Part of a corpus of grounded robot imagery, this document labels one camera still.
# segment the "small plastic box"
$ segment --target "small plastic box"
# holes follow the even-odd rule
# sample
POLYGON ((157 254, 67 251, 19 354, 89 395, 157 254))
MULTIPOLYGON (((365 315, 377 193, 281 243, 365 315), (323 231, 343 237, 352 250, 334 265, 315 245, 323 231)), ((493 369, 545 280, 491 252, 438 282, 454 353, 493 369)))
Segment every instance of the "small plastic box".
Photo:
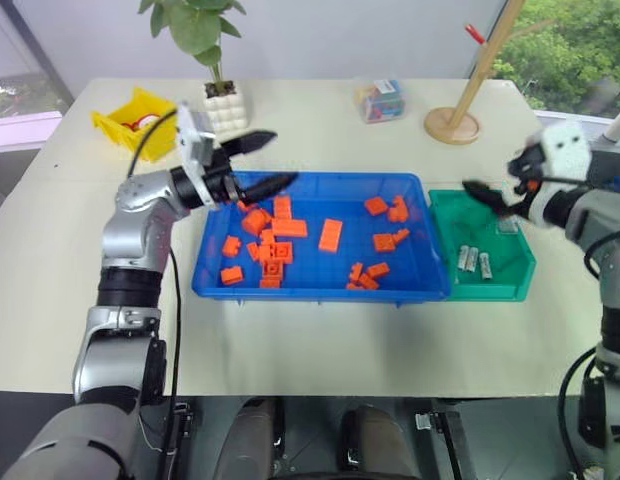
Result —
POLYGON ((357 82, 355 104, 366 123, 386 122, 403 115, 405 100, 396 80, 357 82))
MULTIPOLYGON (((133 131, 130 127, 123 124, 132 125, 144 116, 151 114, 162 117, 175 108, 176 105, 174 103, 136 87, 132 94, 132 101, 126 103, 110 115, 92 112, 92 124, 103 130, 103 133, 111 141, 117 145, 123 145, 131 152, 134 152, 154 122, 137 131, 133 131)), ((163 122, 148 139, 145 147, 143 147, 141 159, 156 162, 172 150, 175 147, 176 126, 176 115, 163 122)))
POLYGON ((532 281, 536 260, 521 228, 499 231, 499 218, 486 205, 463 190, 430 190, 430 211, 443 248, 452 291, 448 300, 521 302, 532 281), (490 256, 491 279, 481 269, 462 271, 457 266, 462 245, 490 256))
MULTIPOLYGON (((243 186, 262 180, 268 173, 236 172, 243 186)), ((448 275, 439 253, 434 225, 419 179, 402 173, 309 173, 302 172, 285 192, 292 200, 294 218, 307 223, 306 238, 286 238, 294 251, 292 263, 284 265, 281 288, 259 288, 262 267, 242 249, 236 258, 220 252, 228 235, 248 244, 255 237, 241 228, 245 213, 236 205, 208 213, 199 257, 192 276, 192 289, 202 297, 219 300, 314 300, 342 302, 433 302, 450 293, 448 275), (391 202, 403 195, 409 218, 407 237, 392 253, 378 254, 372 235, 396 232, 399 224, 386 215, 372 217, 364 202, 375 196, 391 202), (317 248, 327 218, 343 222, 339 250, 326 254, 317 248), (352 266, 368 268, 386 262, 390 273, 379 279, 378 290, 350 290, 352 266), (240 265, 245 280, 236 286, 223 286, 220 271, 240 265)), ((272 212, 273 202, 260 202, 272 212)))

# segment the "white flower pot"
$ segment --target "white flower pot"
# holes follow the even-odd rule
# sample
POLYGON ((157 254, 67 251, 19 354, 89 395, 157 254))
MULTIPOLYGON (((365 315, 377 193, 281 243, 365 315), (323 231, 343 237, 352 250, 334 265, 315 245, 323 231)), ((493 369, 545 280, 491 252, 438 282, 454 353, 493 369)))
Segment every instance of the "white flower pot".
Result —
POLYGON ((205 86, 203 87, 203 106, 212 127, 216 133, 243 130, 248 126, 248 114, 246 112, 243 94, 235 83, 236 93, 219 97, 207 98, 205 86))

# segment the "yellow plastic bin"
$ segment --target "yellow plastic bin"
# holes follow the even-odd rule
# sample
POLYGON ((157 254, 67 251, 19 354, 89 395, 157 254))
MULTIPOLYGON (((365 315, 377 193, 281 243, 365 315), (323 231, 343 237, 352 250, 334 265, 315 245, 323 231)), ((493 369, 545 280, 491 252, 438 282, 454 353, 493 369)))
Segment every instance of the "yellow plastic bin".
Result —
MULTIPOLYGON (((92 124, 103 130, 110 140, 117 145, 126 146, 134 152, 141 142, 145 133, 152 127, 153 123, 133 131, 123 125, 134 124, 146 115, 154 114, 162 117, 176 105, 168 100, 157 97, 146 92, 142 88, 136 87, 132 95, 132 101, 125 104, 110 115, 102 115, 99 112, 92 112, 92 124)), ((141 151, 141 159, 149 162, 156 162, 175 146, 177 118, 176 116, 166 120, 146 142, 141 151)))

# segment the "white table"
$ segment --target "white table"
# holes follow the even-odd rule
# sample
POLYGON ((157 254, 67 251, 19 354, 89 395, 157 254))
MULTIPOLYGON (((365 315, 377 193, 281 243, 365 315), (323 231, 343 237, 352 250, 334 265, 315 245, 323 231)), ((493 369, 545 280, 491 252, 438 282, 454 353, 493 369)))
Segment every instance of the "white table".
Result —
MULTIPOLYGON (((0 390, 71 391, 86 312, 97 293, 101 230, 130 160, 92 128, 90 111, 114 110, 135 85, 201 105, 200 80, 93 81, 0 210, 0 390)), ((425 133, 422 121, 430 108, 453 105, 464 81, 403 85, 406 117, 365 125, 349 82, 247 82, 251 127, 279 138, 236 167, 413 172, 425 189, 459 188, 464 178, 503 186, 505 162, 539 127, 512 84, 490 81, 471 109, 483 125, 481 138, 444 145, 425 133)), ((173 153, 138 172, 177 163, 173 153)), ((524 227, 538 264, 523 303, 239 306, 199 298, 189 288, 205 216, 194 212, 173 233, 185 297, 183 395, 556 394, 571 361, 599 338, 597 284, 558 229, 524 227)), ((170 355, 174 299, 168 269, 161 330, 170 355)))

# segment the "red hook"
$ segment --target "red hook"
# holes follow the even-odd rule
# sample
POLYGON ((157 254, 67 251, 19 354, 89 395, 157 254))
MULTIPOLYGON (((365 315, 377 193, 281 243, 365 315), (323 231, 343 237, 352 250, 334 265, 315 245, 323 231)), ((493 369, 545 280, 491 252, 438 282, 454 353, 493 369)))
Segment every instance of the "red hook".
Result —
POLYGON ((466 24, 466 32, 468 32, 470 36, 474 38, 479 45, 483 45, 484 43, 486 43, 486 39, 483 38, 483 36, 479 33, 479 30, 474 28, 469 23, 466 24))

